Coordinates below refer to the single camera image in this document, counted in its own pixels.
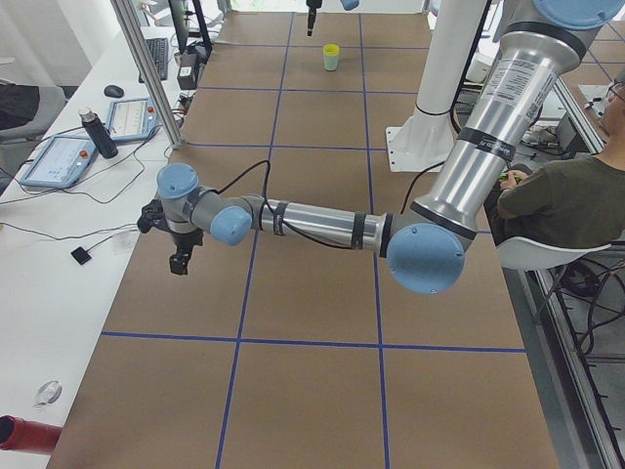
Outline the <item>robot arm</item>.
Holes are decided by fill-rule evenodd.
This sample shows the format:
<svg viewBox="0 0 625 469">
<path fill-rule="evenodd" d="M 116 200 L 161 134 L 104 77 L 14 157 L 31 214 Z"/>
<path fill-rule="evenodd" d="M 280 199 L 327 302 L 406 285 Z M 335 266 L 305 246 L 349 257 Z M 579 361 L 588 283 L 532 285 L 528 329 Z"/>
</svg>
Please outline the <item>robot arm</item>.
<svg viewBox="0 0 625 469">
<path fill-rule="evenodd" d="M 210 235 L 237 245 L 251 231 L 298 235 L 342 250 L 369 249 L 395 281 L 437 294 L 461 275 L 478 228 L 476 217 L 496 179 L 513 160 L 525 131 L 558 78 L 578 67 L 619 1 L 515 1 L 504 22 L 500 56 L 452 147 L 436 162 L 430 191 L 382 215 L 271 200 L 227 197 L 200 184 L 195 170 L 172 163 L 157 176 L 155 198 L 141 212 L 142 233 L 168 233 L 170 270 L 183 276 L 195 247 Z"/>
<path fill-rule="evenodd" d="M 322 0 L 307 0 L 306 6 L 308 8 L 307 15 L 307 36 L 313 35 L 314 25 L 316 21 L 317 11 L 322 7 Z M 345 11 L 351 11 L 359 6 L 358 0 L 341 0 L 341 5 Z"/>
</svg>

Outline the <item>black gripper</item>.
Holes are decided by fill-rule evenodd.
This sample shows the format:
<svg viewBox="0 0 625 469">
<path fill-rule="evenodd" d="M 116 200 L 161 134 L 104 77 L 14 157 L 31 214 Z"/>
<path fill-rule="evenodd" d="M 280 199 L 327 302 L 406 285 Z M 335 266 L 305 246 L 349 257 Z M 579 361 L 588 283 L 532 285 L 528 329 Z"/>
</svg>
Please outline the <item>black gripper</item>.
<svg viewBox="0 0 625 469">
<path fill-rule="evenodd" d="M 309 9 L 308 11 L 308 23 L 307 23 L 307 36 L 312 36 L 313 34 L 313 22 L 316 18 L 316 12 L 318 10 L 318 0 L 307 0 L 306 5 Z"/>
<path fill-rule="evenodd" d="M 171 233 L 176 252 L 169 258 L 170 272 L 177 276 L 188 274 L 188 263 L 194 246 L 203 245 L 203 231 L 195 229 L 186 234 Z"/>
</svg>

